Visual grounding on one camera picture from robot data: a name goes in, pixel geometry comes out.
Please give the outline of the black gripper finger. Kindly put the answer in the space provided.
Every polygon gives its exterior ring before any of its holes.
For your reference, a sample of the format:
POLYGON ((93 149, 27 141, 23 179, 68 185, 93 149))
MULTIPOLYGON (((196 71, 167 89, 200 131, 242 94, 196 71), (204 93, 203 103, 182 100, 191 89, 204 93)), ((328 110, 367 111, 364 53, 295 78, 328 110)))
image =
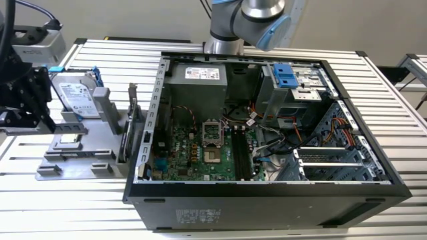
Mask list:
POLYGON ((32 78, 32 95, 35 100, 35 107, 32 108, 32 114, 39 123, 41 123, 49 134, 56 131, 56 124, 51 118, 51 110, 48 108, 48 103, 52 101, 51 93, 51 78, 48 69, 44 66, 33 68, 33 78, 32 78))

